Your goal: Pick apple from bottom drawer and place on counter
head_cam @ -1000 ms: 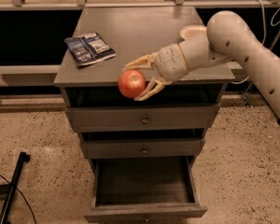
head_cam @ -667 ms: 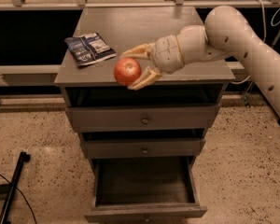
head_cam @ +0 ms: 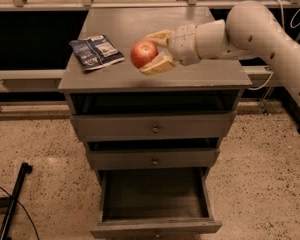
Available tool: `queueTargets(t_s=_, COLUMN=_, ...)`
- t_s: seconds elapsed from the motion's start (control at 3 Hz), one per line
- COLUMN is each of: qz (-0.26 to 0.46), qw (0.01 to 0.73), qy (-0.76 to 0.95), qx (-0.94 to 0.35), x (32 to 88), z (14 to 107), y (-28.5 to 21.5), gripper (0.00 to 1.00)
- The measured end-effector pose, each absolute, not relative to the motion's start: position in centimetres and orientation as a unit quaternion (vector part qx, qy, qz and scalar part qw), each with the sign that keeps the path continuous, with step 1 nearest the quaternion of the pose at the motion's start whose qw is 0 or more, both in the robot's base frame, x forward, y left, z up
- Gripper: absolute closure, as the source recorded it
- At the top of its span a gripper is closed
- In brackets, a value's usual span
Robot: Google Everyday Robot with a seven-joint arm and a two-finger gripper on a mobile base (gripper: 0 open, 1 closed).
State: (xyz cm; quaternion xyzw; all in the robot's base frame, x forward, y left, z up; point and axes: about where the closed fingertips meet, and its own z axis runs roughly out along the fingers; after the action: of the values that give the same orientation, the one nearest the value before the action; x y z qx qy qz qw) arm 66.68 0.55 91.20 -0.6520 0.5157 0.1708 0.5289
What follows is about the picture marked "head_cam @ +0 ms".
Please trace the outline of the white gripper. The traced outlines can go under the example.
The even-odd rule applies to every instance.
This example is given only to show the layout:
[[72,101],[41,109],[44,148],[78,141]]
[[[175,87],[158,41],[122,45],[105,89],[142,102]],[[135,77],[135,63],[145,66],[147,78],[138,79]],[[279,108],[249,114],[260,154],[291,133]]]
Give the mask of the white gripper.
[[150,63],[141,67],[140,72],[145,75],[154,75],[174,69],[177,62],[183,66],[199,63],[200,57],[196,50],[195,34],[195,24],[180,26],[173,31],[165,29],[148,34],[145,40],[151,41],[159,47],[168,47],[172,56],[160,52]]

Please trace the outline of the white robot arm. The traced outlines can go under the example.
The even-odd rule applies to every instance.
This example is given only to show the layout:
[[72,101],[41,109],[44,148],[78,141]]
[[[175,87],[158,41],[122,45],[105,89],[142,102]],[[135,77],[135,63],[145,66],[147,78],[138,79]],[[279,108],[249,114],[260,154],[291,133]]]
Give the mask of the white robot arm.
[[257,1],[238,3],[225,20],[162,30],[146,39],[167,50],[141,67],[146,75],[203,59],[243,59],[254,55],[266,62],[300,108],[300,44]]

